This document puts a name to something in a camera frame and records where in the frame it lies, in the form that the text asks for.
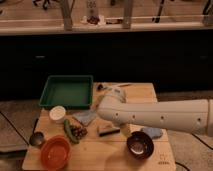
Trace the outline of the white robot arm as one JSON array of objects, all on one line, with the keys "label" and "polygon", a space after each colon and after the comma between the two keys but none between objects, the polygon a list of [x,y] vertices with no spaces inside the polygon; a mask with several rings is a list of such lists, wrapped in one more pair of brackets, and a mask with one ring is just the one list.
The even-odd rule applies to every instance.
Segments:
[{"label": "white robot arm", "polygon": [[134,124],[213,137],[213,100],[127,103],[120,87],[110,88],[98,115],[118,125]]}]

